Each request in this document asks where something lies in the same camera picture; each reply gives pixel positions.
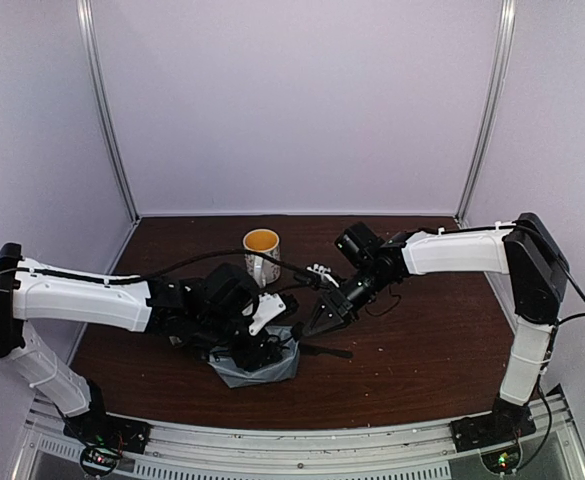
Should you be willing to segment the grey zippered pouch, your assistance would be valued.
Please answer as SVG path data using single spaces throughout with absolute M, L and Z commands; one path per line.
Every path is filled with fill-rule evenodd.
M 266 326 L 250 350 L 232 356 L 217 347 L 208 356 L 208 365 L 231 389 L 277 383 L 293 379 L 300 362 L 299 342 L 291 326 Z

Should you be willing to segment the black hair comb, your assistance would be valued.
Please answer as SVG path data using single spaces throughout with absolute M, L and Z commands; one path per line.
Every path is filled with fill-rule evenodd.
M 347 350 L 332 349 L 304 343 L 298 344 L 298 350 L 302 355 L 309 356 L 329 355 L 348 360 L 353 358 L 353 353 Z

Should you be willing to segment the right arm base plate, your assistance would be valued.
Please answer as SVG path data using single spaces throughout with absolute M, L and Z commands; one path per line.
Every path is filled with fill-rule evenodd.
M 533 420 L 514 421 L 489 413 L 450 423 L 458 453 L 478 451 L 483 466 L 493 474 L 513 474 L 523 463 L 521 439 L 536 432 Z

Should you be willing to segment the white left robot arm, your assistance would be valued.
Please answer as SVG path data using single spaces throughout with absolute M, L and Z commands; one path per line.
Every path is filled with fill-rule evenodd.
M 242 268 L 223 263 L 203 279 L 165 274 L 104 276 L 58 269 L 26 258 L 21 247 L 0 250 L 0 359 L 68 419 L 106 419 L 100 389 L 74 373 L 44 343 L 33 319 L 116 327 L 168 339 L 203 354 L 225 352 L 244 371 L 279 363 L 281 340 L 266 328 L 292 313 L 290 295 L 264 292 Z

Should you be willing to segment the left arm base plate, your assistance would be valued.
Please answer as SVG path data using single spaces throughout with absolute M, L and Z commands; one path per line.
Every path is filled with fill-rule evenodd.
M 150 437 L 150 424 L 139 420 L 109 414 L 94 417 L 89 413 L 75 417 L 61 415 L 61 419 L 63 434 L 83 446 L 79 466 L 93 478 L 113 473 L 126 453 L 143 454 Z

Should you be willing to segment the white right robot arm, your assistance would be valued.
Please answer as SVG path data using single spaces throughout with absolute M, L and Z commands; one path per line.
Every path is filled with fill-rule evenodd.
M 388 238 L 357 222 L 343 231 L 335 246 L 355 272 L 341 282 L 327 282 L 305 326 L 307 336 L 346 328 L 383 289 L 408 278 L 439 273 L 506 278 L 506 314 L 514 337 L 489 417 L 508 427 L 527 417 L 529 401 L 552 356 L 570 274 L 565 256 L 538 215 L 523 213 L 509 223 L 485 227 L 401 231 Z

